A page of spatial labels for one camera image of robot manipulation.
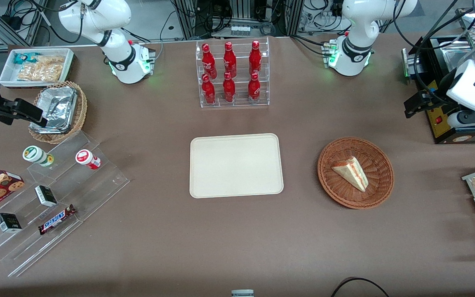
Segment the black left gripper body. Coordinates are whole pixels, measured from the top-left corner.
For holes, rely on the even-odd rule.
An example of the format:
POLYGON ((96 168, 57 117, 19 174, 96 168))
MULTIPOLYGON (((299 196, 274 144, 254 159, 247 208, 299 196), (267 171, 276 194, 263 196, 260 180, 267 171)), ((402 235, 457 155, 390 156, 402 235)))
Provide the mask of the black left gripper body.
POLYGON ((415 114, 445 105, 448 105, 448 101, 428 91, 418 91, 415 95, 415 114))

